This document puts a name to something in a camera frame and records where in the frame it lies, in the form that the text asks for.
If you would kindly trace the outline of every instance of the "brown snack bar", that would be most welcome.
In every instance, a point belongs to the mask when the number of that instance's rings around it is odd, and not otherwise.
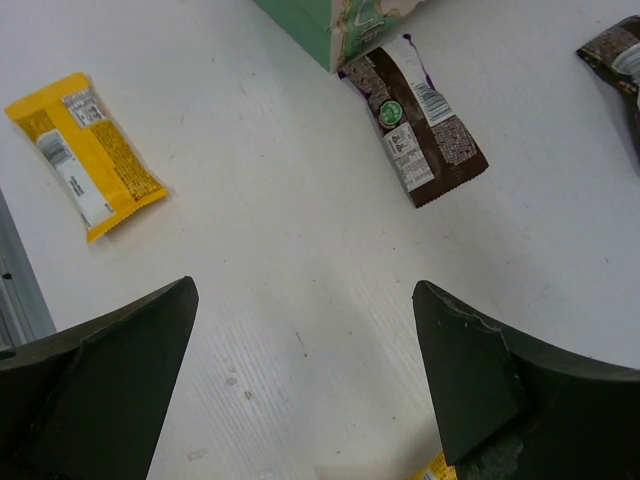
[[[489,166],[435,89],[408,35],[351,62],[339,74],[367,100],[391,163],[416,207]]]
[[[629,17],[604,31],[577,54],[622,93],[629,106],[631,133],[640,148],[640,16]]]

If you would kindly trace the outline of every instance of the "white surface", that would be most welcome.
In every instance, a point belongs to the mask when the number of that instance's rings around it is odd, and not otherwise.
[[[637,159],[617,94],[573,53],[637,6],[420,8],[405,30],[491,168],[414,210],[364,102],[248,0],[5,0],[0,104],[85,71],[172,188],[87,245],[0,122],[0,187],[60,329],[182,275],[198,285],[149,478],[393,479],[426,464],[420,279],[640,367]]]

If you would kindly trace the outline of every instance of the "green box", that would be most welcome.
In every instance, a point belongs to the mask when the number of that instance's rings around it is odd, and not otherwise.
[[[254,0],[320,65],[335,72],[422,0]]]

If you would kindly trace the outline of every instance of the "yellow wrapper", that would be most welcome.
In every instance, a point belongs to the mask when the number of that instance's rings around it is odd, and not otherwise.
[[[142,166],[84,74],[53,83],[5,112],[68,187],[87,226],[87,241],[167,195]]]
[[[456,469],[447,465],[444,452],[440,452],[427,468],[407,480],[458,480],[458,477]]]

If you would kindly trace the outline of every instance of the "green circular logo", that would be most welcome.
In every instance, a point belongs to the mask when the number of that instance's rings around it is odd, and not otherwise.
[[[402,118],[402,107],[398,102],[389,100],[380,107],[380,122],[393,127]]]

